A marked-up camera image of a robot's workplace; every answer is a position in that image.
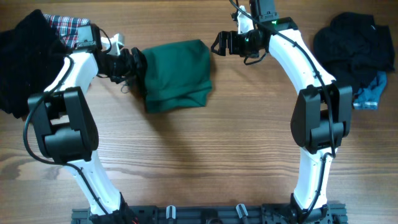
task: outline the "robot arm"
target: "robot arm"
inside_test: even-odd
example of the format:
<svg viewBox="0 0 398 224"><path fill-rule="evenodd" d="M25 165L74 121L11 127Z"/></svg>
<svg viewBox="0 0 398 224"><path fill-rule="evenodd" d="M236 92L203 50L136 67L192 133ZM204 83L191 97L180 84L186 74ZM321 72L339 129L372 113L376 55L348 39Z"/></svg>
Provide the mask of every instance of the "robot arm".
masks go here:
<svg viewBox="0 0 398 224"><path fill-rule="evenodd" d="M98 131L84 95L99 72L105 73L114 82L125 79L123 75L126 75L126 70L132 70L134 65L130 66L129 63L133 63L134 59L129 59L132 55L128 50L121 50L124 46L121 34L111 39L100 38L95 24L78 29L80 35L76 48L69 57L65 57L60 73L44 91L53 91L53 95L41 102L34 111L32 122L41 153L52 158L56 164L64 165L73 175L90 203L91 216L98 218L115 211L125 211L127 206L98 157ZM96 42L99 40L105 52L98 48ZM84 46L78 47L79 43L84 43ZM45 93L29 98L30 110L35 108ZM50 122L65 114L69 122ZM120 217L126 218L126 212Z"/></svg>
<svg viewBox="0 0 398 224"><path fill-rule="evenodd" d="M332 107L329 110L332 110L333 116L333 145L338 147L341 139L349 133L351 87L337 83L334 77L322 68L305 46L301 33L291 18L278 19L273 0L250 2L253 17L259 20L261 26L257 24L257 29L243 34L239 31L220 32L211 50L225 56L226 48L229 48L229 54L245 57L246 65L258 63L270 53L282 65L298 94L290 126L295 142L300 146L301 155L298 183L291 196L289 216L294 223L319 220L326 215L326 185L333 159L325 156L333 153L329 114L327 110L320 111L321 103L326 101L322 88L327 89L331 98ZM240 27L250 25L242 24L248 20L238 18L238 21ZM258 58L261 49L265 49L266 53L258 61L246 63L248 58Z"/></svg>

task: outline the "wooden table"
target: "wooden table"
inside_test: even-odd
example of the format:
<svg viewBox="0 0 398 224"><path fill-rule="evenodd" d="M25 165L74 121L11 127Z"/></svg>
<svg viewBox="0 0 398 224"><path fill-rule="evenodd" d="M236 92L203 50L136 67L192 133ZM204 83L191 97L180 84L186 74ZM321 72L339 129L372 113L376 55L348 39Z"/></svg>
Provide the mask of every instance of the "wooden table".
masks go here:
<svg viewBox="0 0 398 224"><path fill-rule="evenodd" d="M145 49L236 30L227 0L2 1L0 29L34 9L87 17L126 47ZM248 8L248 1L241 1ZM343 11L374 14L390 25L397 51L398 2L276 0L304 41ZM214 57L215 89L205 108L148 115L121 85L94 79L86 99L99 130L99 156L130 205L284 203L297 183L299 148L290 133L297 94L272 57L246 67L237 56ZM349 136L333 162L328 199L346 203L350 223L398 223L398 79L389 75L378 111L354 111ZM0 113L0 223L69 223L88 202L71 175L34 161L22 142L24 123ZM30 142L35 141L32 128ZM33 148L39 153L37 145Z"/></svg>

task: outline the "plaid shirt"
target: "plaid shirt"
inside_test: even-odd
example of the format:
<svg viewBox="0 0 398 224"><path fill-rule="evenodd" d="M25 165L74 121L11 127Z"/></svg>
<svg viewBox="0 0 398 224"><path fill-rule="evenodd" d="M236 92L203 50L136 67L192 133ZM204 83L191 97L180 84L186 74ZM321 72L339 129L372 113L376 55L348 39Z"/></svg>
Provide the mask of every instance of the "plaid shirt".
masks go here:
<svg viewBox="0 0 398 224"><path fill-rule="evenodd" d="M72 49L78 40L77 28L90 24L89 19L44 14L50 27L56 29L56 35L68 49Z"/></svg>

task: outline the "dark clothing pile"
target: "dark clothing pile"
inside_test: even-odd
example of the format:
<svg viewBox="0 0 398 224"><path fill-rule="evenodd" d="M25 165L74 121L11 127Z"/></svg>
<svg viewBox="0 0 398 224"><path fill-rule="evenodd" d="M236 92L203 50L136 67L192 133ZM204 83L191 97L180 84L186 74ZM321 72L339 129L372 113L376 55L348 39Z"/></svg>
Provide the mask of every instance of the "dark clothing pile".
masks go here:
<svg viewBox="0 0 398 224"><path fill-rule="evenodd" d="M55 31L35 10L15 29L0 33L0 109L6 113L26 115L28 97L43 92L62 69L66 48Z"/></svg>
<svg viewBox="0 0 398 224"><path fill-rule="evenodd" d="M345 12L314 38L318 61L353 93L367 88L378 71L394 70L394 47L388 26L378 26L371 15Z"/></svg>

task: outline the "cloth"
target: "cloth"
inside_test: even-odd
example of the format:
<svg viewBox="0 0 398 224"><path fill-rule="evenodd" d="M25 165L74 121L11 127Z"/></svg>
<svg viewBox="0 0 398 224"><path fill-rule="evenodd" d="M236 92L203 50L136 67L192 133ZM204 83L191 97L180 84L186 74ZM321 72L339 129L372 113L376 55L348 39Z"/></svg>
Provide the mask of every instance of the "cloth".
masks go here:
<svg viewBox="0 0 398 224"><path fill-rule="evenodd" d="M78 40L77 28L90 24L89 19L74 18L68 16L52 16L44 14L47 22L52 29L56 30L56 35L59 36L61 42L68 49L72 49Z"/></svg>
<svg viewBox="0 0 398 224"><path fill-rule="evenodd" d="M377 26L371 15L345 12L314 38L318 61L353 93L366 88L377 71L394 70L394 46L388 26Z"/></svg>
<svg viewBox="0 0 398 224"><path fill-rule="evenodd" d="M148 113L206 105L212 85L210 53L202 41L166 44L142 53L148 65L144 78Z"/></svg>
<svg viewBox="0 0 398 224"><path fill-rule="evenodd" d="M63 67L66 48L40 10L0 33L0 109L16 118L29 112L27 99L44 91Z"/></svg>
<svg viewBox="0 0 398 224"><path fill-rule="evenodd" d="M360 88L355 94L357 99L354 100L354 108L356 110L377 110L379 106L380 96L387 86L387 74L378 72L376 78L367 88Z"/></svg>

